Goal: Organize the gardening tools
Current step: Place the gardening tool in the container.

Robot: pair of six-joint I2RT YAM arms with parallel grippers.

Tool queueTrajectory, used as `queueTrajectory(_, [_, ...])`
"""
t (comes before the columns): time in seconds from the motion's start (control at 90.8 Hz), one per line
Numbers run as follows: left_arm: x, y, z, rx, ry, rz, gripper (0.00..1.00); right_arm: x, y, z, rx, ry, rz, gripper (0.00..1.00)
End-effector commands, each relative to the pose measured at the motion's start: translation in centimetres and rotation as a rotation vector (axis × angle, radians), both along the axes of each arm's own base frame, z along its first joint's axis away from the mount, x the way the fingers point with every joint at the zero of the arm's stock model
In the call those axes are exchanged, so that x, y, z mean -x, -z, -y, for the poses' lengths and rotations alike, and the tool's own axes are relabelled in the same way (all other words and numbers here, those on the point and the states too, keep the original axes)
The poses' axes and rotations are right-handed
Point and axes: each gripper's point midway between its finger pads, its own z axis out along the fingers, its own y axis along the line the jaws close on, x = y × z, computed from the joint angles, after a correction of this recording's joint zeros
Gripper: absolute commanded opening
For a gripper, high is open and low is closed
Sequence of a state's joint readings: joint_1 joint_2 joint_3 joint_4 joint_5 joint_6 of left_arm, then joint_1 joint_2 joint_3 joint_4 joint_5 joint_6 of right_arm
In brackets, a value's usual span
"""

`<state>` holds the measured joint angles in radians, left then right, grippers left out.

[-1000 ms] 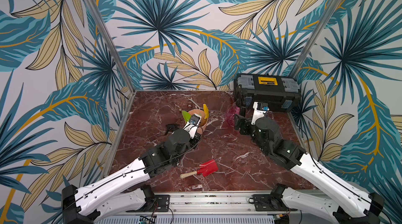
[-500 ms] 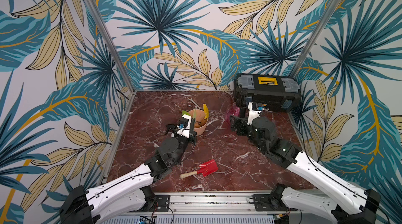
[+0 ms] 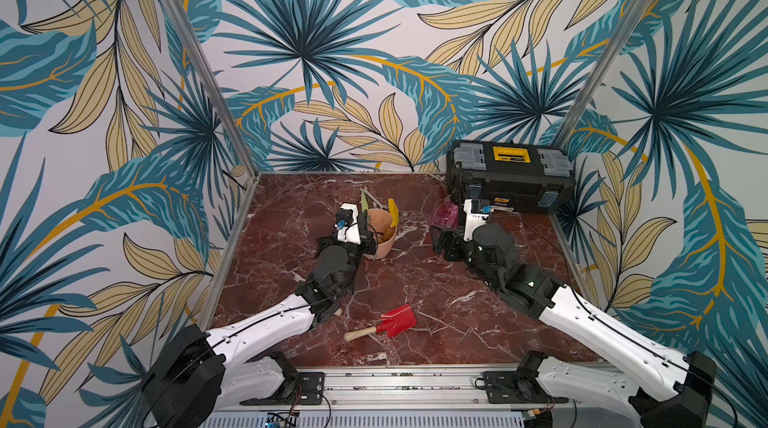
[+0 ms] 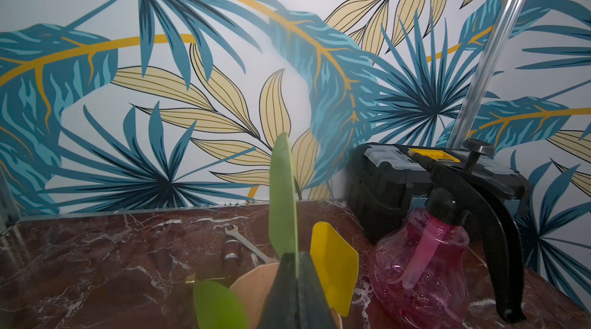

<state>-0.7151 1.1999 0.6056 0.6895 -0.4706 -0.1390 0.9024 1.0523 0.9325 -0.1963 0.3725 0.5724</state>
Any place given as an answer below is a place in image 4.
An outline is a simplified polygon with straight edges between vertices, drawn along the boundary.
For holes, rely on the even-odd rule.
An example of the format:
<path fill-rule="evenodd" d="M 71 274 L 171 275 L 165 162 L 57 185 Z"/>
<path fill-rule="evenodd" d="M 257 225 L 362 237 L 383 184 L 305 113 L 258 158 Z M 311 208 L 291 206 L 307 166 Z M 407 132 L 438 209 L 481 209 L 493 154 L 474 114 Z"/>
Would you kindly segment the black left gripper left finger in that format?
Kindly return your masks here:
<path fill-rule="evenodd" d="M 266 298 L 258 328 L 297 328 L 298 300 L 296 255 L 284 254 Z"/>

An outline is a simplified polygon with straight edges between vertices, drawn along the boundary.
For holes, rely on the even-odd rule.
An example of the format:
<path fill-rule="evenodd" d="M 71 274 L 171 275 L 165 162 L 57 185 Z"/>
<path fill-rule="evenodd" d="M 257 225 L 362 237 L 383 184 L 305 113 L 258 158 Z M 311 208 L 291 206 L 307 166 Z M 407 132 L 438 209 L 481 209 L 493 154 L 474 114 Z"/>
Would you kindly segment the yellow toy shovel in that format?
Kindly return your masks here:
<path fill-rule="evenodd" d="M 310 255 L 330 308 L 346 318 L 359 275 L 358 252 L 325 221 L 312 228 Z"/>

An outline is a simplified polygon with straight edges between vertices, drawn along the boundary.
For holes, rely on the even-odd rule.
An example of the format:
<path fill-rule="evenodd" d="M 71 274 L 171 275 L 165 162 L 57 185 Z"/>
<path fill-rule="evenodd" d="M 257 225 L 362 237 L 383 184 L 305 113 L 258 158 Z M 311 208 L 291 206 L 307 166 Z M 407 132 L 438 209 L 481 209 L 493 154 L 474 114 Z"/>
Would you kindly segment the green toy trowel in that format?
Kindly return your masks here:
<path fill-rule="evenodd" d="M 242 303 L 224 285 L 216 281 L 196 281 L 192 295 L 200 329 L 249 327 Z"/>

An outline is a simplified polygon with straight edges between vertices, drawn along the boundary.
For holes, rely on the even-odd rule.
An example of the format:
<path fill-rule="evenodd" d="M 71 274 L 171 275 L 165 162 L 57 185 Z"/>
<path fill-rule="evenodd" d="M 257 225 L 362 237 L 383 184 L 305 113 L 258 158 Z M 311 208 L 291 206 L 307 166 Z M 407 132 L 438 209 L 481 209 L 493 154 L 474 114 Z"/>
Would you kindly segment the pink pressure spray bottle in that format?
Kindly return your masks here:
<path fill-rule="evenodd" d="M 491 144 L 470 138 L 469 154 L 457 161 L 441 150 L 394 147 L 372 152 L 379 160 L 409 160 L 430 176 L 433 188 L 426 204 L 412 210 L 403 227 L 378 241 L 369 278 L 384 309 L 410 328 L 458 328 L 466 318 L 469 290 L 463 255 L 469 235 L 463 225 L 472 218 L 480 229 L 486 266 L 498 315 L 508 324 L 526 320 L 522 300 L 522 242 L 506 202 L 513 191 L 476 169 Z"/>

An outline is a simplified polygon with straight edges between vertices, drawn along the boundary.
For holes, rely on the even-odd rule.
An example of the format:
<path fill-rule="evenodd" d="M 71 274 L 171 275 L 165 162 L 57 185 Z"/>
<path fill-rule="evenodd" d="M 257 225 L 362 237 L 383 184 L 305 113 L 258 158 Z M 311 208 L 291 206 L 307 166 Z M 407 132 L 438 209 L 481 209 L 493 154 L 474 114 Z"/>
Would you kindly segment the terracotta plastic flower pot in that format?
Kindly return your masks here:
<path fill-rule="evenodd" d="M 230 290 L 243 304 L 249 328 L 257 328 L 261 322 L 279 266 L 279 262 L 258 266 L 230 286 Z"/>

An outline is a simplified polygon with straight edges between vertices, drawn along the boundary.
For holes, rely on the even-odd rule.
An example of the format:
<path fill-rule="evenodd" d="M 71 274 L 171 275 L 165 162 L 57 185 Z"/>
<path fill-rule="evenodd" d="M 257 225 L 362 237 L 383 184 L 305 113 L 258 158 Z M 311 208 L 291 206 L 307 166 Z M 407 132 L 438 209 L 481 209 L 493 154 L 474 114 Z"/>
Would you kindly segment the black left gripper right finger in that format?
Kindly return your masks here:
<path fill-rule="evenodd" d="M 297 294 L 300 328 L 337 329 L 326 296 L 308 252 L 298 253 Z"/>

